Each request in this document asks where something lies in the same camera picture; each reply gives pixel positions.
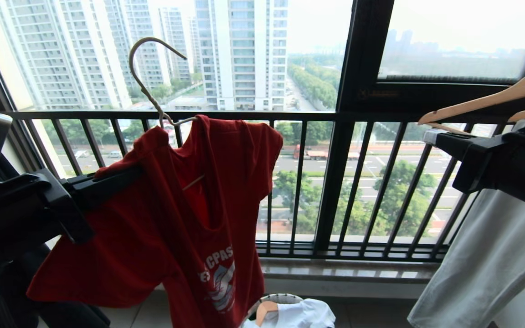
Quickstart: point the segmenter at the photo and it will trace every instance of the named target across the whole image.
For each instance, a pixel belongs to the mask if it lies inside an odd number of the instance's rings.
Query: white car
[[[121,158],[123,157],[121,155],[121,151],[111,151],[110,153],[108,153],[108,158]]]

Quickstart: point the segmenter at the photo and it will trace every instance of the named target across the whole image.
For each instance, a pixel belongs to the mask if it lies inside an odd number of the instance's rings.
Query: truck
[[[293,158],[299,159],[299,150],[301,149],[300,145],[296,145],[295,149],[293,151]],[[329,157],[328,151],[314,151],[311,148],[308,148],[304,152],[305,156],[304,159],[310,159],[310,160],[327,160]],[[348,152],[348,160],[359,160],[360,153],[350,151]]]

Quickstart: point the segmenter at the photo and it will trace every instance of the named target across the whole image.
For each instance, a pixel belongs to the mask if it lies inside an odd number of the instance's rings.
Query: high-rise building
[[[102,2],[0,1],[0,22],[36,107],[131,105]]]
[[[156,2],[151,0],[104,0],[110,30],[128,87],[137,87],[129,72],[129,50],[139,39],[163,39]],[[149,42],[135,52],[135,72],[147,88],[170,83],[164,46]]]
[[[288,0],[196,0],[212,110],[284,110]]]
[[[192,51],[194,52],[194,71],[202,70],[202,57],[200,56],[200,36],[198,35],[198,21],[190,17],[190,31]]]
[[[159,20],[163,40],[187,57],[187,60],[184,60],[173,51],[166,53],[169,76],[172,79],[191,82],[191,75],[194,73],[194,53],[189,19],[179,8],[163,7],[159,8]]]

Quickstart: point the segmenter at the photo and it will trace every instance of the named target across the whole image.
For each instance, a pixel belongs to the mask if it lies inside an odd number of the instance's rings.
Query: black railing
[[[154,112],[127,112],[127,111],[25,111],[25,112],[11,112],[9,113],[16,121],[25,125],[27,130],[31,133],[31,139],[33,139],[36,148],[40,152],[41,158],[45,165],[58,176],[58,170],[56,170],[52,161],[52,154],[48,153],[45,142],[36,132],[34,120],[51,120],[54,127],[54,131],[57,133],[60,140],[60,145],[65,151],[69,166],[73,169],[75,174],[83,174],[82,168],[79,166],[77,155],[71,148],[71,143],[63,129],[61,120],[65,119],[78,119],[81,123],[86,140],[89,143],[92,155],[98,164],[98,167],[106,166],[106,162],[102,157],[98,142],[94,137],[94,133],[90,126],[92,119],[103,119],[110,121],[116,144],[120,152],[125,155],[128,151],[125,137],[121,132],[119,126],[119,120],[131,119],[140,120],[143,130],[147,131],[150,128],[150,120],[155,120],[157,115]],[[439,184],[436,187],[435,193],[430,199],[430,204],[423,215],[416,233],[412,237],[411,241],[401,238],[398,239],[398,233],[402,223],[404,222],[404,216],[407,213],[412,197],[417,190],[417,185],[421,179],[421,175],[425,170],[425,164],[429,160],[431,155],[432,147],[430,145],[424,145],[422,152],[419,155],[419,161],[416,164],[414,174],[411,177],[410,184],[402,201],[402,205],[398,211],[398,214],[394,220],[392,228],[390,229],[389,236],[381,237],[374,235],[374,227],[379,219],[378,214],[381,209],[383,200],[385,199],[385,193],[387,191],[388,184],[392,176],[394,163],[396,156],[400,151],[400,146],[406,132],[407,125],[409,122],[399,122],[398,129],[394,131],[396,137],[391,146],[390,156],[386,168],[383,170],[381,175],[379,188],[377,191],[374,205],[369,215],[369,222],[365,227],[365,233],[362,236],[354,236],[355,240],[347,241],[346,233],[348,232],[348,226],[350,224],[350,217],[356,201],[356,195],[360,181],[362,180],[362,170],[365,168],[364,162],[367,156],[369,156],[368,145],[370,143],[371,135],[375,128],[375,121],[363,120],[361,114],[343,114],[343,113],[326,113],[326,112],[314,112],[314,113],[285,113],[285,112],[172,112],[171,116],[174,120],[181,120],[195,114],[206,114],[211,118],[222,118],[222,119],[248,119],[257,121],[266,121],[271,127],[275,127],[278,121],[298,121],[301,122],[301,136],[298,148],[298,160],[296,165],[296,188],[294,189],[294,205],[292,213],[292,230],[290,231],[290,238],[283,238],[280,240],[274,240],[276,236],[271,233],[271,227],[273,223],[273,192],[267,197],[267,210],[266,210],[266,233],[257,234],[261,240],[257,241],[257,249],[261,256],[265,257],[296,257],[296,258],[313,258],[313,259],[346,259],[346,260],[385,260],[385,261],[419,261],[419,262],[439,262],[442,261],[444,254],[446,254],[452,236],[457,229],[453,227],[455,224],[460,224],[461,213],[465,208],[468,196],[462,195],[457,201],[453,208],[452,214],[446,221],[446,225],[439,233],[439,237],[436,241],[423,241],[423,236],[427,231],[429,221],[435,212],[435,209],[439,203],[443,192],[445,191],[450,177],[454,174],[454,168],[456,167],[457,161],[451,159],[448,162],[446,169],[442,177],[440,178]],[[309,237],[308,241],[300,241],[297,232],[298,222],[298,209],[300,208],[300,194],[302,188],[302,177],[304,176],[304,158],[306,155],[306,141],[308,124],[312,121],[332,121],[332,143],[329,149],[329,157],[327,158],[324,182],[323,182],[323,193],[321,194],[321,200],[319,200],[319,214],[317,218],[316,231],[314,237]],[[348,160],[348,150],[352,139],[352,133],[350,128],[354,128],[354,123],[366,121],[365,129],[363,131],[362,145],[359,150],[358,164],[354,171],[354,177],[350,188],[350,197],[347,200],[345,206],[345,214],[342,222],[341,232],[339,236],[333,235],[333,225],[335,212],[337,210],[337,204],[340,197],[340,189],[342,187],[342,179],[344,178],[344,170],[346,161]],[[466,131],[473,129],[473,124],[467,124],[465,127]],[[494,133],[500,133],[504,129],[503,125],[498,125]],[[181,129],[176,127],[173,129],[175,133],[175,143],[178,147],[182,145]]]

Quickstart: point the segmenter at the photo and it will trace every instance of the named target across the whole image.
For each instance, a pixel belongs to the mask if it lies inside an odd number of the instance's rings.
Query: hazy sky
[[[193,0],[159,0],[195,15]],[[352,0],[289,0],[289,52],[346,43]],[[412,41],[442,50],[525,48],[525,0],[396,0],[390,29],[412,30]]]

